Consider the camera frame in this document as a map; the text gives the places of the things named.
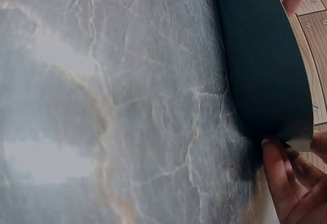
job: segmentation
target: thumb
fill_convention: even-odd
[[[327,130],[313,132],[313,140],[310,149],[314,153],[327,155]]]

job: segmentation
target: gray marble surface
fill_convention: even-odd
[[[216,20],[215,0],[0,0],[0,223],[240,223],[261,149]]]

